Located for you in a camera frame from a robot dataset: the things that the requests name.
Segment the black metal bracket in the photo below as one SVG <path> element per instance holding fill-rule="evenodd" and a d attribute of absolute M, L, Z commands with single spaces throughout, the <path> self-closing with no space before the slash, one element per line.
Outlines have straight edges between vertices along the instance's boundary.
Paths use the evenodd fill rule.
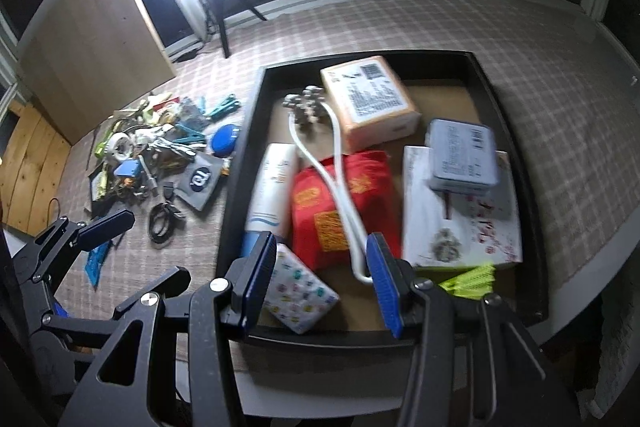
<path fill-rule="evenodd" d="M 184 293 L 189 272 L 175 266 L 117 305 L 111 319 L 57 315 L 55 290 L 79 252 L 132 224 L 126 210 L 88 227 L 62 217 L 14 258 L 34 370 L 45 395 L 64 406 L 58 424 L 174 425 L 176 335 L 185 332 L 193 425 L 210 425 L 212 418 L 217 425 L 242 425 L 228 340 L 242 338 L 257 322 L 275 263 L 273 235 L 261 234 L 228 279 L 193 294 Z"/>
<path fill-rule="evenodd" d="M 406 261 L 391 256 L 379 233 L 369 236 L 367 262 L 389 327 L 397 337 L 417 341 L 399 427 L 449 424 L 456 336 L 465 339 L 470 361 L 470 425 L 580 425 L 567 389 L 499 295 L 462 299 L 431 280 L 416 279 Z"/>

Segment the tape roll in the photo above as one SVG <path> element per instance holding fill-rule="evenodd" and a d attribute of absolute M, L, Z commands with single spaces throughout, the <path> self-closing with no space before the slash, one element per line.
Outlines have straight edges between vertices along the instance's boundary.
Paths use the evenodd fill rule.
<path fill-rule="evenodd" d="M 133 142 L 123 132 L 114 133 L 104 147 L 104 157 L 113 165 L 120 165 L 131 158 L 132 154 Z"/>

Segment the patterned tissue pack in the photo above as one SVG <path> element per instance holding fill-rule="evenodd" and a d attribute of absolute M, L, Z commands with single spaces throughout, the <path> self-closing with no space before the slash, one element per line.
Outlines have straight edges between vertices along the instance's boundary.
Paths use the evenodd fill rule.
<path fill-rule="evenodd" d="M 278 254 L 264 305 L 280 322 L 301 335 L 340 300 L 286 245 Z"/>

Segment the white box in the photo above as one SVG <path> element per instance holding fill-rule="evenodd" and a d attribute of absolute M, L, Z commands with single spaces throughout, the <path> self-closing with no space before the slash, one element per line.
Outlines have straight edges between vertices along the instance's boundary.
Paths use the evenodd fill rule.
<path fill-rule="evenodd" d="M 383 57 L 320 71 L 350 152 L 412 135 L 420 113 Z"/>
<path fill-rule="evenodd" d="M 429 186 L 460 194 L 486 194 L 498 184 L 493 131 L 484 125 L 432 120 Z"/>
<path fill-rule="evenodd" d="M 414 267 L 429 269 L 521 263 L 518 204 L 507 154 L 498 152 L 500 182 L 484 196 L 432 190 L 427 183 L 430 156 L 428 147 L 404 148 L 402 257 Z M 456 259 L 443 261 L 436 256 L 434 240 L 443 229 L 459 242 Z"/>

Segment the barcode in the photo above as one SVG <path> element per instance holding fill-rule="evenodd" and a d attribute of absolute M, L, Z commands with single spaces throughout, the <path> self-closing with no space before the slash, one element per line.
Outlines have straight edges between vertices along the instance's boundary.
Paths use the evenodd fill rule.
<path fill-rule="evenodd" d="M 374 78 L 380 78 L 381 76 L 385 76 L 380 67 L 373 64 L 366 64 L 365 66 L 360 67 L 362 69 L 362 73 L 367 77 L 367 80 L 373 80 Z"/>
<path fill-rule="evenodd" d="M 361 91 L 352 84 L 347 93 L 356 114 L 360 117 L 403 105 L 398 94 L 386 86 L 377 86 L 375 92 L 369 92 Z"/>
<path fill-rule="evenodd" d="M 476 129 L 471 130 L 471 140 L 473 142 L 474 149 L 484 149 L 484 142 L 482 141 L 482 132 Z"/>

